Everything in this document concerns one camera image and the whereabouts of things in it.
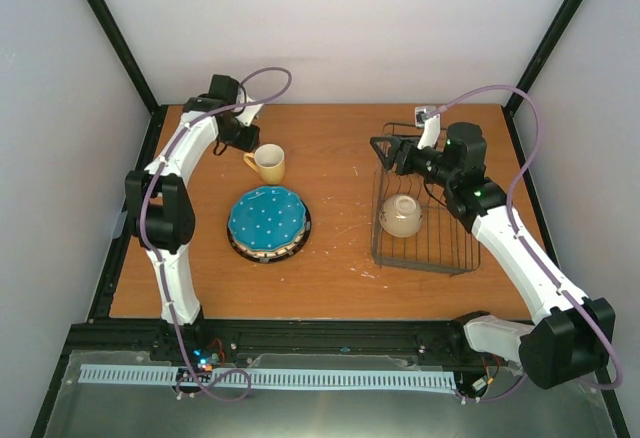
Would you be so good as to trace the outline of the yellow ceramic mug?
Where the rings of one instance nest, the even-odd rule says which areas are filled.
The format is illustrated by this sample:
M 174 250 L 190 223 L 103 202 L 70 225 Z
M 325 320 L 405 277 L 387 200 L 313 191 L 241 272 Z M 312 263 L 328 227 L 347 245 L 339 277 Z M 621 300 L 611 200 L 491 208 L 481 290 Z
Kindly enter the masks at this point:
M 284 150 L 276 144 L 264 144 L 254 152 L 245 153 L 243 160 L 268 185 L 282 182 L 286 170 Z

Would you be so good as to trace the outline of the cream ceramic bowl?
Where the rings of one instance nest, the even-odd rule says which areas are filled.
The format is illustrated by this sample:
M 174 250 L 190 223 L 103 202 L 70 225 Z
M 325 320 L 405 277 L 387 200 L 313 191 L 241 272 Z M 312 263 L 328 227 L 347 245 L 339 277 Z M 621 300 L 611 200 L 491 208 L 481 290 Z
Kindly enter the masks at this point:
M 423 211 L 418 201 L 409 195 L 389 197 L 378 212 L 378 222 L 391 236 L 409 238 L 418 233 L 423 222 Z

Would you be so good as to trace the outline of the teal polka dot plate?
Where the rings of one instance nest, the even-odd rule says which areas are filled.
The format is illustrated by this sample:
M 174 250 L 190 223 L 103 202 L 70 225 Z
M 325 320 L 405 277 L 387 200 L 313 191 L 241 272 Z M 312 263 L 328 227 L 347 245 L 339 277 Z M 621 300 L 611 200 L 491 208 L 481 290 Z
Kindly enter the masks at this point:
M 232 206 L 228 230 L 249 250 L 273 252 L 291 244 L 306 225 L 307 208 L 299 195 L 282 186 L 261 186 Z

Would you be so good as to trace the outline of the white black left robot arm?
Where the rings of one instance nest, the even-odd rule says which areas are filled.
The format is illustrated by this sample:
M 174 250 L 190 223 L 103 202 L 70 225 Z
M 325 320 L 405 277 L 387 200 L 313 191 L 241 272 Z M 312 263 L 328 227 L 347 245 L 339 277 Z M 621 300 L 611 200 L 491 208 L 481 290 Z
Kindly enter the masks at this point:
M 125 178 L 127 227 L 149 257 L 161 295 L 161 317 L 181 327 L 172 346 L 186 360 L 201 358 L 208 336 L 190 324 L 201 304 L 191 278 L 188 250 L 195 231 L 195 212 L 188 181 L 205 151 L 214 147 L 249 152 L 259 144 L 253 123 L 262 106 L 253 106 L 245 83 L 215 74 L 209 90 L 183 105 L 176 130 L 144 169 Z

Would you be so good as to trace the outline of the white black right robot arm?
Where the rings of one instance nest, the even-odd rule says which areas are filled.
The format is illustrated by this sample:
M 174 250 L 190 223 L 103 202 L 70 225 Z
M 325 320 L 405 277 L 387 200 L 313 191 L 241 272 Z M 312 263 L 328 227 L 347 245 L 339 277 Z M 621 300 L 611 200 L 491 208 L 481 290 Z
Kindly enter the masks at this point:
M 612 306 L 604 298 L 589 298 L 562 273 L 504 190 L 487 177 L 487 143 L 479 126 L 428 125 L 420 136 L 373 137 L 370 145 L 385 170 L 417 175 L 442 189 L 449 213 L 494 257 L 526 304 L 528 325 L 490 314 L 465 317 L 468 348 L 520 365 L 542 389 L 612 362 Z

